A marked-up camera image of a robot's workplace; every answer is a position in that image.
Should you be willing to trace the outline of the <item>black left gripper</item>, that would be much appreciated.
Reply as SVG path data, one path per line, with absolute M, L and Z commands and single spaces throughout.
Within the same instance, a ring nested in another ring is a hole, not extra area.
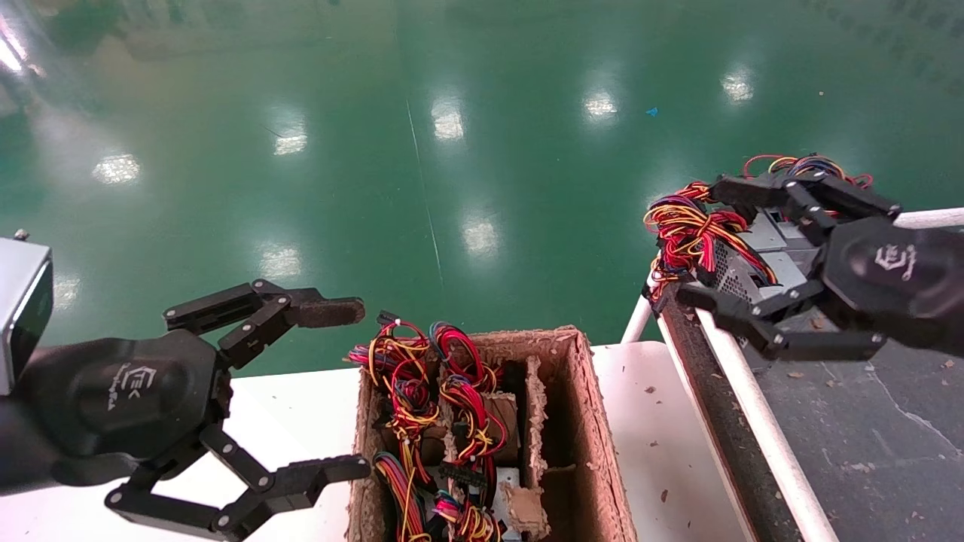
M 258 279 L 166 309 L 173 332 L 164 336 L 39 349 L 15 384 L 15 482 L 106 484 L 132 474 L 105 499 L 124 520 L 245 541 L 275 515 L 314 507 L 328 485 L 368 477 L 371 463 L 349 454 L 266 470 L 220 428 L 231 399 L 223 366 L 244 368 L 292 328 L 364 318 L 361 298 Z M 198 337 L 226 327 L 219 353 Z M 217 508 L 154 493 L 207 452 L 246 485 L 234 501 Z

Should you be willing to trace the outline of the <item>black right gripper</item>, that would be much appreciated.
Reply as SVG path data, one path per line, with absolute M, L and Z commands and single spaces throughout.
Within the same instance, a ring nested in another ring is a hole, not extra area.
M 762 359 L 867 360 L 887 337 L 962 354 L 961 231 L 898 227 L 895 200 L 829 174 L 720 175 L 709 195 L 727 206 L 778 207 L 810 244 L 825 243 L 820 280 L 768 287 L 754 299 L 695 282 L 677 289 L 679 304 L 708 312 Z M 810 311 L 836 329 L 789 326 Z

